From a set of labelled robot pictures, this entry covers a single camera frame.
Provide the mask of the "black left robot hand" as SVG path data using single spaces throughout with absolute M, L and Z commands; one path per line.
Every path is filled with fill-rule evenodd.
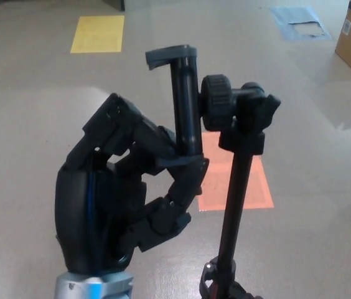
M 83 132 L 57 175 L 57 238 L 70 272 L 119 272 L 184 230 L 209 160 L 179 154 L 171 131 L 115 93 Z

